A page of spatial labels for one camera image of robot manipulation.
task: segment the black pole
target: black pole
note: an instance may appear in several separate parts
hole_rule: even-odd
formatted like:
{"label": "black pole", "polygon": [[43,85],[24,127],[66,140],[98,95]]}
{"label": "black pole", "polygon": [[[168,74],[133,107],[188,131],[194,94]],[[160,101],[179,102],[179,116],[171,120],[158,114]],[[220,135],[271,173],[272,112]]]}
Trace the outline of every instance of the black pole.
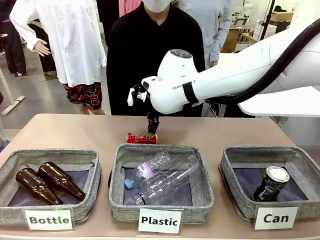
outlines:
{"label": "black pole", "polygon": [[270,10],[269,10],[269,14],[268,14],[268,16],[266,16],[266,20],[265,20],[265,23],[264,23],[264,29],[262,31],[260,40],[265,39],[266,32],[267,32],[267,29],[268,29],[268,25],[269,25],[269,22],[270,22],[270,19],[271,19],[271,16],[272,16],[272,12],[274,10],[275,2],[276,2],[276,0],[272,0],[271,7],[270,7]]}

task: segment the white long-sleeve shirt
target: white long-sleeve shirt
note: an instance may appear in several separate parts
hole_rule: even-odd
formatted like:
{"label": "white long-sleeve shirt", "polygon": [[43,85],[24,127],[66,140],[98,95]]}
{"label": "white long-sleeve shirt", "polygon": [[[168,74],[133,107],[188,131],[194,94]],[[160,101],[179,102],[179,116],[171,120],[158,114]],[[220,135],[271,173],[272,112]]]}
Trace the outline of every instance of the white long-sleeve shirt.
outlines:
{"label": "white long-sleeve shirt", "polygon": [[107,65],[93,0],[17,0],[10,19],[34,50],[39,38],[28,26],[40,19],[48,34],[59,81],[74,87],[101,82]]}
{"label": "white long-sleeve shirt", "polygon": [[202,30],[205,67],[218,61],[232,23],[233,0],[178,0],[180,9],[193,17]]}

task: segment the black can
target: black can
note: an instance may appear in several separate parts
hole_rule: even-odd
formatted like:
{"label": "black can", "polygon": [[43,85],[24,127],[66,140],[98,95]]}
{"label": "black can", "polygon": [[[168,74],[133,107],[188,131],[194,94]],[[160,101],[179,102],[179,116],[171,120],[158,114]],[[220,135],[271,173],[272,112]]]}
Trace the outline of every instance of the black can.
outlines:
{"label": "black can", "polygon": [[289,173],[284,168],[268,167],[263,174],[261,185],[253,194],[253,200],[256,202],[276,202],[280,191],[286,186],[289,179]]}

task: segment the clear plastic bottle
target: clear plastic bottle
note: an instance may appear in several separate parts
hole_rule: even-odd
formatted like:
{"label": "clear plastic bottle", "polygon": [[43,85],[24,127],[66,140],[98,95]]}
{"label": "clear plastic bottle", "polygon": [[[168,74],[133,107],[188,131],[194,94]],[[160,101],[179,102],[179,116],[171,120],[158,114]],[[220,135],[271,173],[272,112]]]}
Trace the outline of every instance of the clear plastic bottle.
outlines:
{"label": "clear plastic bottle", "polygon": [[133,170],[131,176],[124,180],[128,189],[138,186],[142,181],[152,178],[157,171],[161,171],[170,163],[170,156],[167,151],[158,152],[152,159],[145,161]]}
{"label": "clear plastic bottle", "polygon": [[141,191],[133,199],[136,205],[160,205],[171,194],[201,174],[199,160],[195,156],[174,163],[169,170],[158,172],[141,183]]}

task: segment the brown bottle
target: brown bottle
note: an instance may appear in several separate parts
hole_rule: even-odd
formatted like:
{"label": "brown bottle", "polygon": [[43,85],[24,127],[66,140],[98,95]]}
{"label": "brown bottle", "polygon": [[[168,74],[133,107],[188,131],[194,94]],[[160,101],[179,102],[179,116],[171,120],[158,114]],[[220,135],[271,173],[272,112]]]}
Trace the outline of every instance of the brown bottle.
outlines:
{"label": "brown bottle", "polygon": [[78,201],[83,201],[86,194],[72,182],[72,178],[53,162],[45,162],[39,167],[39,175],[48,184],[56,189],[66,192]]}
{"label": "brown bottle", "polygon": [[16,174],[15,179],[31,192],[34,198],[43,200],[50,205],[64,204],[32,168],[27,167],[20,170]]}

